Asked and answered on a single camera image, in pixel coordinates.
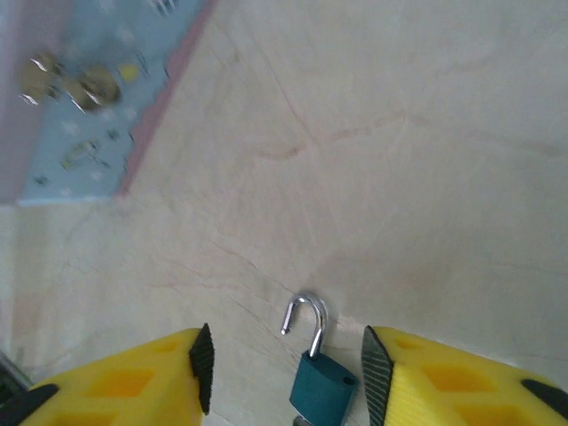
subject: light blue fabric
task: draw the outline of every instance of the light blue fabric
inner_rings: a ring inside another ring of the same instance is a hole
[[[164,64],[205,3],[75,0],[63,66],[71,74],[95,64],[109,67],[121,85],[121,100],[94,114],[84,114],[67,94],[46,101],[22,204],[104,199],[116,192],[132,149],[130,129],[163,89],[168,79]],[[121,79],[121,64],[138,65],[134,83]]]

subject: marble surface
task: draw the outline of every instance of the marble surface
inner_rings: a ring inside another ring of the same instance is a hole
[[[373,324],[568,387],[567,20],[221,0],[129,197],[0,212],[2,349],[39,379],[207,321],[205,424],[286,425],[310,288],[354,371]]]

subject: pink border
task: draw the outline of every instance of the pink border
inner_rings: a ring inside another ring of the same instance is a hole
[[[170,76],[166,87],[160,92],[156,101],[149,106],[142,114],[140,121],[136,124],[130,132],[134,140],[134,147],[129,155],[126,163],[126,174],[124,175],[121,185],[118,188],[118,195],[125,195],[130,189],[130,185],[134,180],[134,176],[138,171],[140,163],[144,159],[144,155],[150,142],[154,138],[154,134],[160,125],[163,114],[166,111],[168,102],[178,86],[179,80],[185,72],[185,68],[189,63],[189,59],[193,53],[193,47],[199,41],[199,37],[205,27],[205,23],[217,0],[207,0],[203,9],[199,13],[197,20],[192,24],[187,37],[181,42],[176,51],[172,53],[166,66],[166,71]]]
[[[20,98],[18,74],[33,52],[60,52],[71,0],[0,0],[4,38],[0,48],[0,204],[20,201],[36,153],[45,106]]]

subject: yellow plastic piece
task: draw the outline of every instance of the yellow plastic piece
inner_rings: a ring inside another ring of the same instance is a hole
[[[189,359],[199,332],[187,329],[38,383],[55,383],[59,391],[21,425],[200,425]]]
[[[138,78],[138,67],[134,64],[122,64],[118,66],[118,72],[126,83],[133,83]]]
[[[385,426],[566,426],[523,379],[548,380],[417,335],[375,327],[394,371]]]

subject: padlock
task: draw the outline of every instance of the padlock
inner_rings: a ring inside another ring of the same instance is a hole
[[[290,394],[299,416],[294,425],[342,426],[345,424],[359,379],[347,368],[320,353],[327,329],[327,309],[314,294],[293,295],[288,304],[281,333],[290,331],[299,304],[309,304],[316,314],[316,330],[310,349],[302,354]]]

